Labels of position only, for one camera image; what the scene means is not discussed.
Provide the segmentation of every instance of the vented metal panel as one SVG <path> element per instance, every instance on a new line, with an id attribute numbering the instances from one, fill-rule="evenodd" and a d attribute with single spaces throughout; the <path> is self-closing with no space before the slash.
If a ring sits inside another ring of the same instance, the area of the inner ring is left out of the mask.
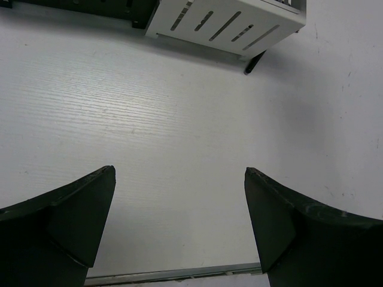
<path id="1" fill-rule="evenodd" d="M 251 58 L 305 23 L 305 0 L 162 0 L 146 35 L 166 35 Z"/>

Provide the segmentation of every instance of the black object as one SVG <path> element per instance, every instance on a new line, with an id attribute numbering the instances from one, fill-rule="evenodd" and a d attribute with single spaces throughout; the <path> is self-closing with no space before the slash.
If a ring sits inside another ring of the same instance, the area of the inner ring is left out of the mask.
<path id="1" fill-rule="evenodd" d="M 247 65 L 247 67 L 245 69 L 245 72 L 244 72 L 245 75 L 248 75 L 253 71 L 253 69 L 256 67 L 256 65 L 258 64 L 258 62 L 262 58 L 262 56 L 265 54 L 265 52 L 266 51 L 260 53 L 258 56 L 255 56 L 254 58 L 252 58 L 250 60 L 250 63 Z"/>
<path id="2" fill-rule="evenodd" d="M 0 286 L 80 287 L 93 267 L 115 187 L 105 166 L 0 209 Z"/>
<path id="3" fill-rule="evenodd" d="M 322 204 L 254 168 L 245 192 L 271 287 L 383 286 L 383 221 Z"/>
<path id="4" fill-rule="evenodd" d="M 0 0 L 0 7 L 12 8 L 13 0 Z M 133 28 L 145 29 L 157 0 L 20 0 L 21 2 L 96 14 L 132 21 Z"/>

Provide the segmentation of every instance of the white tabletop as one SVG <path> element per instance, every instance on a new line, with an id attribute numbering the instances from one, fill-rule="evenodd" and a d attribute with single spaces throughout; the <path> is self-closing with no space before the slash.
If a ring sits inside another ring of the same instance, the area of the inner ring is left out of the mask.
<path id="1" fill-rule="evenodd" d="M 307 27 L 247 77 L 232 55 L 124 21 L 1 9 L 0 207 L 113 164 L 89 276 L 259 261 L 247 166 L 381 218 L 382 9 L 308 1 Z"/>

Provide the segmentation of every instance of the wood grain surface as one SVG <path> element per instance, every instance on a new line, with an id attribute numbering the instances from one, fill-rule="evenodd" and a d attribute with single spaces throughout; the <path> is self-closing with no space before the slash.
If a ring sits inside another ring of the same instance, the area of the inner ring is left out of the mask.
<path id="1" fill-rule="evenodd" d="M 124 21 L 1 9 L 0 207 L 114 165 L 89 276 L 257 262 L 247 166 L 382 218 L 383 3 L 369 7 L 309 2 L 307 27 L 247 77 Z"/>

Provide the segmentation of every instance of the table surface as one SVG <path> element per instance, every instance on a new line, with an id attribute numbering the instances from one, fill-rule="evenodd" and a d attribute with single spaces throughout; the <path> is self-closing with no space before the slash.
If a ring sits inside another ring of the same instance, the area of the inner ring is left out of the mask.
<path id="1" fill-rule="evenodd" d="M 113 164 L 89 276 L 259 261 L 247 166 L 383 216 L 383 2 L 308 1 L 255 71 L 129 23 L 0 10 L 0 208 Z"/>

